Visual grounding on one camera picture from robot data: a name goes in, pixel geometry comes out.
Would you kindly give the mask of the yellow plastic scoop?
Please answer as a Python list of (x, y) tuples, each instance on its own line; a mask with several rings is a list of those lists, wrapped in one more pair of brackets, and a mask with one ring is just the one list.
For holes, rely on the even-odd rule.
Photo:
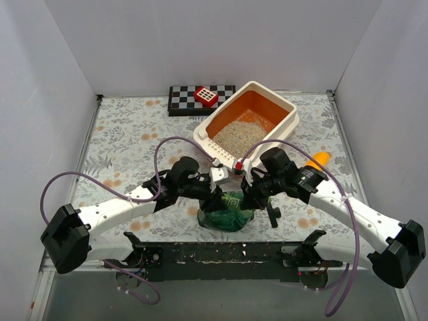
[(315, 162), (313, 160), (309, 160), (306, 163), (306, 166), (322, 171), (322, 167), (325, 167), (328, 164), (330, 155), (327, 152), (322, 151), (316, 153), (312, 158), (315, 160)]

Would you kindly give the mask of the black bag clip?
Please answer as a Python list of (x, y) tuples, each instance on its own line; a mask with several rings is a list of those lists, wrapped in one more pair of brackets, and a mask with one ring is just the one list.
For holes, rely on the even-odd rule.
[(279, 207), (273, 207), (271, 202), (266, 205), (267, 214), (271, 223), (272, 228), (278, 228), (278, 219), (281, 217), (281, 211)]

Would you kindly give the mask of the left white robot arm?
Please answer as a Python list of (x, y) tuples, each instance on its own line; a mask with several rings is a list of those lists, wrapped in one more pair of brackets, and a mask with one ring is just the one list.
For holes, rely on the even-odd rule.
[(229, 180), (228, 170), (218, 161), (208, 173), (199, 172), (199, 163), (181, 157), (171, 169), (158, 172), (133, 191), (115, 194), (111, 200), (79, 209), (61, 206), (48, 221), (41, 242), (56, 271), (67, 274), (91, 260), (114, 259), (136, 267), (143, 257), (143, 243), (131, 232), (117, 241), (102, 235), (134, 218), (170, 207), (180, 197), (199, 201), (206, 212), (227, 208), (221, 185)]

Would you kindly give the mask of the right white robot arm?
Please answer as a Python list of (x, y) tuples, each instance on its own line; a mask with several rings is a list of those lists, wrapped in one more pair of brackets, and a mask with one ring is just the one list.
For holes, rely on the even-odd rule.
[(262, 170), (247, 159), (236, 161), (234, 172), (245, 175), (241, 208), (265, 209), (270, 197), (285, 193), (320, 209), (353, 229), (353, 237), (347, 241), (316, 230), (285, 253), (289, 265), (351, 263), (371, 269), (394, 288), (404, 288), (426, 256), (423, 227), (414, 220), (402, 223), (387, 217), (341, 191), (326, 173), (328, 159), (328, 153), (319, 152), (305, 166), (297, 167), (284, 150), (273, 147), (260, 156)]

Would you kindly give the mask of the green litter bag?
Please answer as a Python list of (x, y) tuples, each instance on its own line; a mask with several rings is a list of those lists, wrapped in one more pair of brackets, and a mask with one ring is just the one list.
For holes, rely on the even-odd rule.
[(240, 208), (243, 201), (241, 191), (228, 191), (222, 199), (227, 205), (226, 210), (215, 212), (204, 212), (201, 209), (197, 212), (198, 223), (206, 229), (218, 231), (236, 232), (242, 230), (247, 223), (254, 219), (255, 210)]

